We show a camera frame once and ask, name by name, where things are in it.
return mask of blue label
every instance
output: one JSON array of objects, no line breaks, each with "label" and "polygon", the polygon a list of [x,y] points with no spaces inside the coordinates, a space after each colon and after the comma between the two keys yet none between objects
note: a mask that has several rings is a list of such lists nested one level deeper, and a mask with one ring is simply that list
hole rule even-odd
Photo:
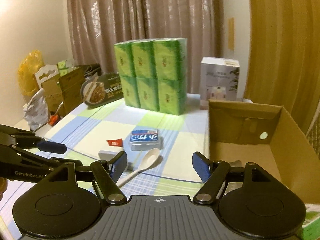
[{"label": "blue label", "polygon": [[131,142],[150,142],[158,140],[158,130],[136,130],[131,132]]}]

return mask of green box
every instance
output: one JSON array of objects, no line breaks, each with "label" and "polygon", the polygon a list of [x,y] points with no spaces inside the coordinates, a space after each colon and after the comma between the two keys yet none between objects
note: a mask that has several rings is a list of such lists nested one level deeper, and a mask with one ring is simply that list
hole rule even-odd
[{"label": "green box", "polygon": [[133,77],[120,76],[125,104],[140,108],[137,81]]},{"label": "green box", "polygon": [[302,225],[302,240],[316,240],[320,237],[320,205],[306,204],[307,215]]},{"label": "green box", "polygon": [[158,80],[160,112],[183,114],[187,104],[186,78],[178,81]]},{"label": "green box", "polygon": [[159,111],[158,84],[156,79],[137,78],[141,108]]},{"label": "green box", "polygon": [[136,76],[156,79],[153,41],[155,39],[138,40],[132,43],[133,63]]},{"label": "green box", "polygon": [[158,79],[183,79],[187,71],[187,39],[160,39],[153,42],[153,47]]},{"label": "green box", "polygon": [[133,66],[132,48],[133,41],[123,41],[113,45],[116,56],[117,68],[120,76],[135,77]]}]

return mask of yellow plastic bag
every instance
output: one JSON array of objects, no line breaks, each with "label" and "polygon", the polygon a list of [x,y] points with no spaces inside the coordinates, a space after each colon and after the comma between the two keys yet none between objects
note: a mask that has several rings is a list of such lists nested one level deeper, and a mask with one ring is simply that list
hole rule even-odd
[{"label": "yellow plastic bag", "polygon": [[30,52],[20,63],[18,69],[18,82],[24,96],[33,96],[38,90],[35,73],[44,66],[42,54],[39,50]]}]

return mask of checkered tablecloth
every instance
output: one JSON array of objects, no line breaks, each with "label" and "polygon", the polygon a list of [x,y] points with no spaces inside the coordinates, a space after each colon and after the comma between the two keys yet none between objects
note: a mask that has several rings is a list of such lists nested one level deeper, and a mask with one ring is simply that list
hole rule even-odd
[{"label": "checkered tablecloth", "polygon": [[[138,174],[121,190],[127,198],[130,195],[193,197],[202,183],[192,168],[191,158],[195,151],[204,152],[207,130],[207,111],[199,110],[199,102],[199,95],[189,94],[186,113],[181,116],[129,107],[123,99],[95,109],[88,109],[81,104],[45,136],[48,140],[64,143],[68,151],[64,155],[33,152],[44,157],[78,159],[86,166],[99,159],[100,150],[113,151],[114,148],[108,146],[106,140],[123,138],[124,150],[129,159],[133,159],[133,167],[137,168],[146,151],[130,150],[131,131],[159,129],[164,140],[164,147],[160,151],[161,163]],[[89,182],[78,182],[78,185],[93,192]],[[0,230],[5,239],[20,238],[21,234],[13,221],[12,206],[32,186],[33,183],[28,182],[9,182],[0,201]]]}]

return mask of brown cardboard box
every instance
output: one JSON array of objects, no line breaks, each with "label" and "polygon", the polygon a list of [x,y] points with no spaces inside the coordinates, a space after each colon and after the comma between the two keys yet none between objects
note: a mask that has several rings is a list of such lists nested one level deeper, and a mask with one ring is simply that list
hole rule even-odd
[{"label": "brown cardboard box", "polygon": [[320,204],[320,160],[282,106],[210,100],[209,151],[211,160],[255,162],[305,203]]},{"label": "brown cardboard box", "polygon": [[66,116],[82,103],[80,89],[84,83],[84,73],[77,68],[64,76],[56,75],[41,86],[44,88],[44,97],[49,111],[55,112],[63,101],[59,110],[61,116]]}]

